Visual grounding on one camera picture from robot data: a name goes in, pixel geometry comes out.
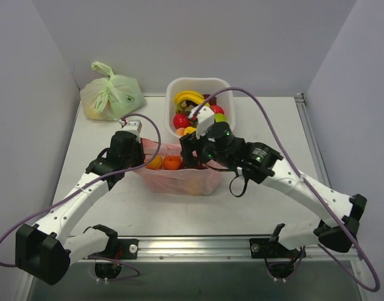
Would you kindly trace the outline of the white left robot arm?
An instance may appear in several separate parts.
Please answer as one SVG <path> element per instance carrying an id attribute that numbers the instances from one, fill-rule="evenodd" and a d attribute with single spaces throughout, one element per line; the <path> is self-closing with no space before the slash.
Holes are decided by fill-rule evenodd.
<path id="1" fill-rule="evenodd" d="M 18 228 L 16 266 L 54 285 L 79 260 L 94 254 L 115 257 L 119 249 L 115 230 L 98 224 L 74 237 L 70 233 L 85 213 L 123 179 L 124 171 L 143 164 L 144 159 L 139 130 L 115 132 L 110 146 L 89 164 L 62 204 L 51 208 L 33 225 Z"/>

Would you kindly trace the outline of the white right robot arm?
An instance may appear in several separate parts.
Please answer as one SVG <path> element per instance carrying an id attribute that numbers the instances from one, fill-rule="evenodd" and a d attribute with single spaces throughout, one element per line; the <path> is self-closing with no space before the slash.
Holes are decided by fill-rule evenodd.
<path id="1" fill-rule="evenodd" d="M 190 166 L 214 161 L 242 177 L 275 189 L 316 215 L 299 224 L 281 223 L 269 240 L 273 255 L 309 246 L 346 253 L 356 241 L 366 198 L 339 193 L 317 180 L 295 171 L 277 150 L 261 142 L 235 137 L 225 122 L 214 123 L 205 135 L 186 134 L 180 138 L 181 156 Z"/>

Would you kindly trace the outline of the pink plastic bag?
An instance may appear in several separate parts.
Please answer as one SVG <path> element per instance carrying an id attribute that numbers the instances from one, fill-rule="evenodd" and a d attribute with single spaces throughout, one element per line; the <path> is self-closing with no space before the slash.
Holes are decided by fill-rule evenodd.
<path id="1" fill-rule="evenodd" d="M 151 158 L 157 149 L 158 142 L 142 139 L 145 161 Z M 180 157 L 180 144 L 161 144 L 157 157 L 162 160 L 166 156 Z M 199 166 L 186 167 L 184 163 L 177 170 L 149 169 L 144 167 L 135 171 L 155 193 L 169 193 L 190 196 L 205 196 L 214 192 L 221 181 L 220 172 Z"/>

